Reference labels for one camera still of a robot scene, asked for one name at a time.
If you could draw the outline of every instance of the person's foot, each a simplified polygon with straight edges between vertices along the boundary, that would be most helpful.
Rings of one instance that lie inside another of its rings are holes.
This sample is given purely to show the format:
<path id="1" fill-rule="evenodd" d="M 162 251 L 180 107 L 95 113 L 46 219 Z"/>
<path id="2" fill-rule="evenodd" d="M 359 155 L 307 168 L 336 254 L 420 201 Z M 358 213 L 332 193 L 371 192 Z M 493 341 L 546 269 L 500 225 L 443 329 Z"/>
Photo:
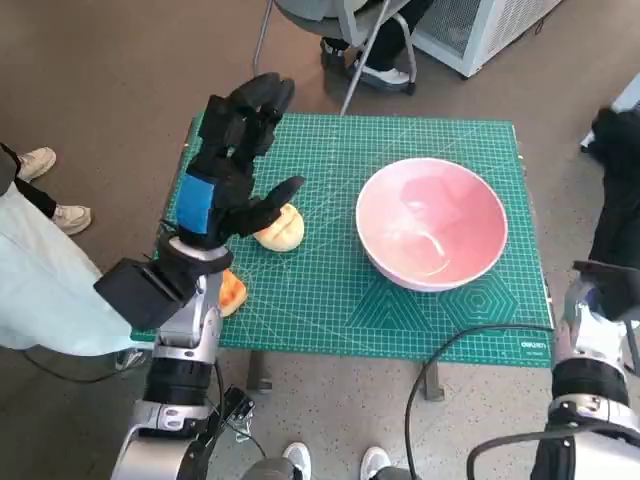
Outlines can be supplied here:
<path id="1" fill-rule="evenodd" d="M 360 64 L 360 60 L 356 60 L 353 62 L 351 66 L 351 74 L 355 74 L 358 65 Z M 397 68 L 392 68 L 391 70 L 381 71 L 374 70 L 367 65 L 362 69 L 362 76 L 360 79 L 372 87 L 380 88 L 382 90 L 391 90 L 393 92 L 401 91 L 409 85 L 409 81 L 411 77 L 406 72 L 401 72 Z"/>
<path id="2" fill-rule="evenodd" d="M 19 155 L 20 159 L 20 171 L 18 172 L 18 178 L 25 182 L 30 182 L 34 178 L 38 178 L 53 167 L 56 163 L 56 152 L 49 147 L 38 148 L 33 152 Z"/>
<path id="3" fill-rule="evenodd" d="M 304 443 L 292 443 L 284 450 L 282 456 L 302 472 L 302 480 L 311 480 L 311 455 Z"/>
<path id="4" fill-rule="evenodd" d="M 75 235 L 91 224 L 91 209 L 79 205 L 58 205 L 51 220 L 67 235 Z"/>
<path id="5" fill-rule="evenodd" d="M 371 480 L 384 467 L 391 466 L 387 452 L 380 447 L 370 447 L 362 457 L 360 480 Z"/>
<path id="6" fill-rule="evenodd" d="M 320 48 L 322 50 L 322 53 L 320 54 L 320 61 L 324 68 L 330 68 L 340 72 L 344 72 L 346 70 L 347 67 L 344 60 L 345 50 L 333 48 L 324 38 L 320 40 Z"/>

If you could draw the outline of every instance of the pink bowl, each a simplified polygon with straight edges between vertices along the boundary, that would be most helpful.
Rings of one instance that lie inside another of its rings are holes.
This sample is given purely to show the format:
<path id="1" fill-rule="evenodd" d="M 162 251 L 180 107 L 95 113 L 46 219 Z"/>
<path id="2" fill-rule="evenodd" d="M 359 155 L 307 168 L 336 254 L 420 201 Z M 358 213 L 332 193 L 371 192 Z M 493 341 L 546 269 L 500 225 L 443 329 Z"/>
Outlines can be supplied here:
<path id="1" fill-rule="evenodd" d="M 356 225 L 378 270 L 421 292 L 478 278 L 507 242 L 507 216 L 491 187 L 437 158 L 401 160 L 376 172 L 360 192 Z"/>

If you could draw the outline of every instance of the table leg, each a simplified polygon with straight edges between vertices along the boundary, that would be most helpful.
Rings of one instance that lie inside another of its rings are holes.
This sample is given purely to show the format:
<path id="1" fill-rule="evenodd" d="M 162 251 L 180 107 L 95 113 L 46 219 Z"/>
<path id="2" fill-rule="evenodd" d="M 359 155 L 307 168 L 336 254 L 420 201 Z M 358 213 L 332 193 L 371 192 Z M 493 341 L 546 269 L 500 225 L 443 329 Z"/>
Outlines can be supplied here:
<path id="1" fill-rule="evenodd" d="M 249 372 L 247 374 L 247 390 L 257 393 L 270 393 L 271 376 L 265 367 L 265 352 L 251 350 L 249 355 Z"/>
<path id="2" fill-rule="evenodd" d="M 441 402 L 444 400 L 444 388 L 438 380 L 438 362 L 425 370 L 422 377 L 424 383 L 424 398 L 428 402 Z"/>

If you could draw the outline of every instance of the bowl rim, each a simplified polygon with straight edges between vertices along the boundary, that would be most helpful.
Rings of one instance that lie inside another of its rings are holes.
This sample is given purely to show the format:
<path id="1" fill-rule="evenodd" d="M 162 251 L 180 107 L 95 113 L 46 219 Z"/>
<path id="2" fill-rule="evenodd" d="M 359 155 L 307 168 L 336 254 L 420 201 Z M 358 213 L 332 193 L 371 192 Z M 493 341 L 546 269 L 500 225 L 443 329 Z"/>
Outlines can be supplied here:
<path id="1" fill-rule="evenodd" d="M 378 175 L 380 175 L 385 170 L 393 168 L 395 165 L 398 165 L 400 163 L 424 163 L 424 162 L 428 162 L 428 163 L 444 163 L 444 164 L 447 164 L 447 165 L 451 165 L 451 166 L 453 166 L 455 168 L 459 168 L 461 170 L 464 170 L 465 172 L 471 174 L 473 177 L 478 179 L 480 181 L 480 183 L 482 183 L 489 190 L 491 195 L 493 195 L 493 197 L 495 198 L 496 202 L 498 203 L 498 206 L 500 207 L 500 213 L 502 215 L 502 220 L 503 220 L 503 223 L 504 223 L 504 235 L 503 235 L 502 241 L 500 243 L 500 249 L 498 250 L 498 253 L 496 254 L 495 258 L 493 260 L 491 260 L 491 262 L 489 262 L 489 264 L 484 269 L 482 269 L 480 272 L 478 272 L 477 274 L 471 275 L 471 276 L 466 277 L 464 279 L 457 280 L 455 282 L 424 282 L 424 281 L 417 281 L 417 280 L 413 280 L 413 279 L 408 279 L 406 276 L 400 275 L 394 269 L 389 268 L 387 265 L 385 265 L 383 262 L 381 262 L 380 259 L 378 257 L 376 257 L 376 255 L 373 254 L 372 250 L 367 245 L 366 240 L 363 238 L 363 234 L 361 233 L 361 228 L 360 228 L 360 210 L 361 209 L 360 209 L 360 206 L 361 206 L 361 202 L 362 202 L 362 197 L 364 196 L 365 192 L 371 187 L 373 179 L 376 178 Z M 498 194 L 496 194 L 495 190 L 493 188 L 491 188 L 491 185 L 489 185 L 484 178 L 482 178 L 480 175 L 478 175 L 474 171 L 469 170 L 468 168 L 463 167 L 462 165 L 459 165 L 457 163 L 451 162 L 449 160 L 444 160 L 442 158 L 411 157 L 411 158 L 404 158 L 404 159 L 401 159 L 401 160 L 397 160 L 397 161 L 395 161 L 393 163 L 385 165 L 384 167 L 382 167 L 381 169 L 376 171 L 373 175 L 371 175 L 371 177 L 369 177 L 369 179 L 365 182 L 364 186 L 362 187 L 362 189 L 360 190 L 360 193 L 358 195 L 358 201 L 356 202 L 356 230 L 358 230 L 358 237 L 360 237 L 360 242 L 362 242 L 362 246 L 364 247 L 367 255 L 370 257 L 370 260 L 374 260 L 374 258 L 375 258 L 375 261 L 372 261 L 374 266 L 378 266 L 378 267 L 381 267 L 382 269 L 386 270 L 389 274 L 391 274 L 393 277 L 395 277 L 397 280 L 399 280 L 401 282 L 401 283 L 399 283 L 401 286 L 407 287 L 407 285 L 414 285 L 413 289 L 418 289 L 418 290 L 421 290 L 421 291 L 424 291 L 424 289 L 429 289 L 429 288 L 438 288 L 438 289 L 442 289 L 442 290 L 448 290 L 448 289 L 456 288 L 456 287 L 465 285 L 465 284 L 467 284 L 469 282 L 472 282 L 473 280 L 475 280 L 476 278 L 481 277 L 482 275 L 484 275 L 485 273 L 487 273 L 489 270 L 491 270 L 493 268 L 493 266 L 498 262 L 498 260 L 500 259 L 500 257 L 504 253 L 504 249 L 505 249 L 505 247 L 507 245 L 507 238 L 509 236 L 509 222 L 508 222 L 508 219 L 507 219 L 507 213 L 506 213 L 506 211 L 504 209 L 504 205 L 502 204 L 502 200 L 500 200 L 500 197 L 498 196 Z"/>

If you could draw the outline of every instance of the gray chair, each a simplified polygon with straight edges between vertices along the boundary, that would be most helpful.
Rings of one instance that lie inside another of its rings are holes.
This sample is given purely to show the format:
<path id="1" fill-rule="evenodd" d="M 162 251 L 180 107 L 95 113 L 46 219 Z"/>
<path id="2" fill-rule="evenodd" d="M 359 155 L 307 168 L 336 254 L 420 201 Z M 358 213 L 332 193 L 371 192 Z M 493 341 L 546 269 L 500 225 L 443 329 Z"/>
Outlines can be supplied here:
<path id="1" fill-rule="evenodd" d="M 317 0 L 298 1 L 313 2 Z M 260 29 L 260 38 L 258 39 L 256 51 L 253 56 L 253 74 L 258 74 L 260 51 L 262 49 L 264 37 L 267 33 L 267 26 L 269 23 L 269 17 L 271 16 L 271 10 L 273 8 L 273 4 L 275 3 L 278 10 L 280 10 L 280 13 L 282 13 L 285 18 L 293 22 L 301 29 L 310 33 L 314 33 L 316 35 L 320 35 L 322 37 L 342 38 L 352 47 L 359 48 L 361 50 L 364 48 L 361 61 L 359 62 L 358 68 L 356 69 L 353 78 L 351 79 L 349 89 L 347 90 L 347 95 L 342 104 L 342 108 L 340 109 L 340 115 L 345 114 L 347 108 L 349 107 L 349 103 L 351 103 L 353 92 L 355 91 L 356 85 L 358 84 L 360 76 L 362 75 L 362 68 L 364 67 L 365 62 L 369 57 L 369 52 L 371 51 L 371 47 L 373 46 L 373 42 L 375 41 L 376 36 L 378 35 L 380 26 L 390 18 L 393 18 L 400 24 L 404 33 L 404 39 L 407 45 L 407 53 L 409 55 L 409 63 L 411 67 L 410 83 L 407 87 L 407 93 L 412 94 L 415 89 L 415 81 L 417 75 L 416 57 L 413 51 L 413 44 L 411 43 L 411 33 L 409 32 L 407 22 L 402 17 L 402 15 L 398 13 L 398 11 L 409 2 L 409 0 L 384 0 L 379 3 L 369 3 L 364 8 L 356 12 L 353 11 L 354 7 L 352 5 L 352 2 L 349 0 L 330 1 L 331 10 L 337 14 L 337 18 L 326 17 L 322 20 L 316 21 L 308 20 L 298 15 L 294 15 L 286 9 L 286 6 L 284 5 L 286 2 L 284 2 L 283 0 L 267 0 L 267 7 L 265 10 L 264 19 L 262 20 L 262 27 Z"/>

